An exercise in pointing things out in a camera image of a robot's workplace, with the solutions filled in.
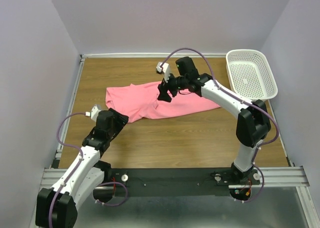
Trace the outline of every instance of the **pink cloth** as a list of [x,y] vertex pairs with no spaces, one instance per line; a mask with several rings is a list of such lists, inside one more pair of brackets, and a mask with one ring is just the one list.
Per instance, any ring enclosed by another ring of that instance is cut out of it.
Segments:
[[142,117],[150,119],[177,117],[219,107],[216,103],[194,93],[188,95],[178,93],[170,103],[158,101],[159,84],[160,82],[151,82],[142,85],[131,84],[127,87],[108,87],[105,103],[108,108],[129,116],[129,122],[135,122]]

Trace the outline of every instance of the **gray floor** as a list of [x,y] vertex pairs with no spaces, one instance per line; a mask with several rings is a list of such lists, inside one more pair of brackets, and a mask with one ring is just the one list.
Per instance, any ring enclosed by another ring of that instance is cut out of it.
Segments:
[[248,204],[228,197],[129,198],[102,207],[92,197],[81,207],[75,228],[305,228],[295,188],[265,188]]

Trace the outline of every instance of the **brown wood surface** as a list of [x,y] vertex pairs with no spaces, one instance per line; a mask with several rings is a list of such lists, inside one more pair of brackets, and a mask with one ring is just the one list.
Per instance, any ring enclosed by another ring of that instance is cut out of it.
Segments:
[[[175,60],[169,60],[173,72]],[[106,109],[106,88],[161,81],[155,73],[160,58],[87,58],[84,63],[73,112],[90,111],[100,104]],[[194,58],[200,73],[209,73],[204,61]],[[230,87],[225,58],[209,58],[218,81]],[[141,119],[127,124],[102,157],[114,168],[229,167],[237,156],[236,119],[223,108],[182,117]],[[66,142],[81,146],[95,123],[83,116],[71,118]],[[275,134],[269,132],[267,140]],[[64,147],[60,168],[67,168],[77,155]],[[266,145],[256,163],[262,167],[288,166],[280,140]]]

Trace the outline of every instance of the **white plastic basket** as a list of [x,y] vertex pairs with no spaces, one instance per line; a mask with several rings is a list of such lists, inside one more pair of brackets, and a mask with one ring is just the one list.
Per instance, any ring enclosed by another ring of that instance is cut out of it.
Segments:
[[277,95],[278,87],[263,53],[237,49],[226,55],[226,70],[232,91],[252,100],[267,100]]

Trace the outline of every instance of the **gray wall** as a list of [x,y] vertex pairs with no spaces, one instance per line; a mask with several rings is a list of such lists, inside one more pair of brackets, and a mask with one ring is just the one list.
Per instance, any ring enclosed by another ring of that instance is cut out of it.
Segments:
[[25,228],[79,56],[51,0],[0,0],[0,24],[0,227]]
[[272,105],[286,151],[304,166],[320,214],[319,11],[319,0],[290,0],[262,52],[279,88]]
[[81,54],[261,49],[289,0],[52,0]]

